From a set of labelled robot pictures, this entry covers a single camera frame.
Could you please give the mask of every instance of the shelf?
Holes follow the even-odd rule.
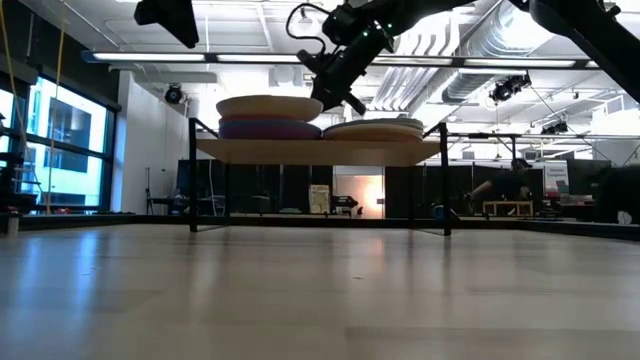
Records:
[[[199,139],[197,148],[248,165],[413,166],[439,153],[438,142]]]

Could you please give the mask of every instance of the floor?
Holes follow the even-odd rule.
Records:
[[[0,359],[638,359],[640,245],[131,225],[0,240]]]

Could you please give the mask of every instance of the stack of plates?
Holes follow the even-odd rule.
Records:
[[[322,112],[315,99],[255,95],[217,105],[221,139],[317,140],[322,130],[308,124]]]
[[[357,120],[324,131],[325,140],[421,142],[422,122],[414,119]]]

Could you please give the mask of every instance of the black robotic arm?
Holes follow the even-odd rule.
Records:
[[[607,11],[602,0],[510,0],[542,27],[571,39],[580,49],[640,101],[640,71],[634,63],[640,56],[640,40],[620,25],[617,7]],[[383,50],[393,51],[393,37],[411,29],[420,19],[470,0],[373,0],[353,8],[344,4],[331,12],[323,32],[344,46],[332,55],[312,56],[305,50],[300,61],[317,76],[311,97],[324,109],[349,103],[358,113],[366,107],[353,95],[351,85],[366,74],[366,67]]]

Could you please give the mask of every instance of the purple plate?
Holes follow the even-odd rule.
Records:
[[[322,130],[305,122],[291,120],[225,121],[218,131],[221,139],[319,140]]]

